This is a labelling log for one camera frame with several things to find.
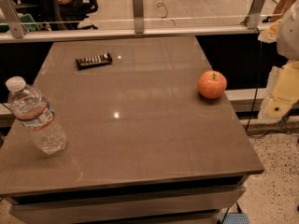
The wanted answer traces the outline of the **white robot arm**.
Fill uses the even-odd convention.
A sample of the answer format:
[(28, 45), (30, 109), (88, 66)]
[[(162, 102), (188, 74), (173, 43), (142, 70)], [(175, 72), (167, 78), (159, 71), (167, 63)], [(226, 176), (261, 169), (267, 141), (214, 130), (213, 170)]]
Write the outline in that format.
[(278, 54), (288, 59), (281, 68), (272, 67), (258, 115), (259, 119), (279, 120), (299, 101), (299, 7), (293, 4), (258, 40), (276, 42)]

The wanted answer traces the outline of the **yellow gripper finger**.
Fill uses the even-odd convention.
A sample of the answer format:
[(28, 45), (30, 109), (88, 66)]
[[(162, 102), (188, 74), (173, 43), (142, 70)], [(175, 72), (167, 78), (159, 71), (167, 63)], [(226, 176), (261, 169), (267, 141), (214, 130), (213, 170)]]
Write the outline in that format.
[(259, 119), (282, 119), (299, 101), (299, 62), (288, 61), (282, 67), (273, 66), (260, 106)]
[(281, 19), (275, 21), (272, 25), (268, 26), (259, 34), (258, 40), (268, 44), (276, 42), (280, 24)]

